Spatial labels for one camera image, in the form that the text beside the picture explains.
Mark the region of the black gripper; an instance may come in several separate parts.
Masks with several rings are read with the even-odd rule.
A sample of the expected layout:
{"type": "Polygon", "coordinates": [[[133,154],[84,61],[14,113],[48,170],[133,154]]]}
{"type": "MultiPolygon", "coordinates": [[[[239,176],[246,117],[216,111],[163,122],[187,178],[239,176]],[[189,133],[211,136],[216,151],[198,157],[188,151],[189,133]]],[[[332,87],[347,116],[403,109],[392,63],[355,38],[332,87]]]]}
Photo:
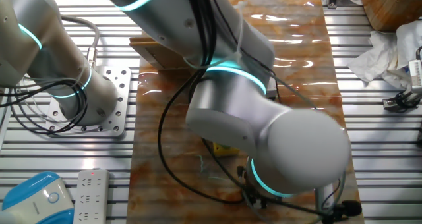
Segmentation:
{"type": "Polygon", "coordinates": [[[256,203],[260,203],[261,208],[267,208],[266,199],[264,196],[261,196],[260,193],[253,187],[245,185],[243,191],[246,195],[246,199],[250,201],[252,207],[258,208],[256,203]]]}

